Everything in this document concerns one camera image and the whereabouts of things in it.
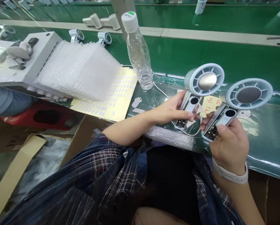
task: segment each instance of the white watch strap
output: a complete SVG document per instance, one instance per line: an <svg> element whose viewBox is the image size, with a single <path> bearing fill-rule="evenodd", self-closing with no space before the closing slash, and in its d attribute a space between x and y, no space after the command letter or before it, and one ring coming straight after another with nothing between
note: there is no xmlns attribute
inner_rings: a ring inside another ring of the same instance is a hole
<svg viewBox="0 0 280 225"><path fill-rule="evenodd" d="M246 184L248 182L248 166L247 163L245 163L245 174L242 176L238 176L232 172L227 171L223 167L219 166L217 162L215 161L214 157L212 157L213 161L213 169L217 171L217 173L224 177L225 179L232 181L237 184Z"/></svg>

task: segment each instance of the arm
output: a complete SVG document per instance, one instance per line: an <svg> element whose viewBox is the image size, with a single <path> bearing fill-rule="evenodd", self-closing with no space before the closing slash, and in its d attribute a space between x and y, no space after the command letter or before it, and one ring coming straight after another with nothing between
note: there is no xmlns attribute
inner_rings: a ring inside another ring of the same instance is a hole
<svg viewBox="0 0 280 225"><path fill-rule="evenodd" d="M199 119L198 115L193 115L191 112L177 110L185 93L186 91L178 93L155 109L117 122L102 133L113 142L128 146L156 124L169 123L175 119L190 118L190 121L193 121L194 117Z"/></svg>
<svg viewBox="0 0 280 225"><path fill-rule="evenodd" d="M201 124L204 129L213 113L207 115ZM217 126L219 136L210 142L211 152L219 166L241 176L245 174L245 161L249 150L248 137L240 121L235 118L226 127ZM213 169L213 180L232 200L240 216L247 225L264 225L264 221L252 197L249 184L236 184L221 177Z"/></svg>

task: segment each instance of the cable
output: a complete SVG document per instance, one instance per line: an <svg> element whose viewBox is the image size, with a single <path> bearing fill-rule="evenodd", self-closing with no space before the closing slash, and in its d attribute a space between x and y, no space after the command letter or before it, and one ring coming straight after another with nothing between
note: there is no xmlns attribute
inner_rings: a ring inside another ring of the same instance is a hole
<svg viewBox="0 0 280 225"><path fill-rule="evenodd" d="M166 95L161 89L158 88L158 86L155 85L155 81L154 81L154 80L152 80L152 81L153 81L153 85L154 85L160 92L162 92L162 93L167 97L167 99L169 99L168 95ZM195 134L188 134L187 132L185 132L185 131L183 131L183 130L180 130L180 131L182 131L184 134L186 134L186 135L188 135L188 136L196 136L196 135L199 133L200 129L198 128L198 131L197 131Z"/></svg>

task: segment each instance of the fan motor hub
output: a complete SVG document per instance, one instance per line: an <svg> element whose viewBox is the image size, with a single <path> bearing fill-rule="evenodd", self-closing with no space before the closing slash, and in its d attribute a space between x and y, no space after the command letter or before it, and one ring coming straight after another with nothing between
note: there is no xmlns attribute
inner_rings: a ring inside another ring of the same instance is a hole
<svg viewBox="0 0 280 225"><path fill-rule="evenodd" d="M201 90L209 90L217 82L217 76L213 72L206 72L204 73L198 80L198 86Z"/></svg>
<svg viewBox="0 0 280 225"><path fill-rule="evenodd" d="M237 92L237 100L243 104L250 104L257 101L262 95L258 87L244 87Z"/></svg>

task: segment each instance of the red stool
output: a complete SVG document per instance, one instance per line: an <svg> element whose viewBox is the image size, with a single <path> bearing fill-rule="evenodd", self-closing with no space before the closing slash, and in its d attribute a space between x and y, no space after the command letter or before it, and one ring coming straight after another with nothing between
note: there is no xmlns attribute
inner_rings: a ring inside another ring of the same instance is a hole
<svg viewBox="0 0 280 225"><path fill-rule="evenodd" d="M39 100L19 115L1 118L4 122L16 126L68 131L71 128L67 125L74 121L75 116L76 112L74 110Z"/></svg>

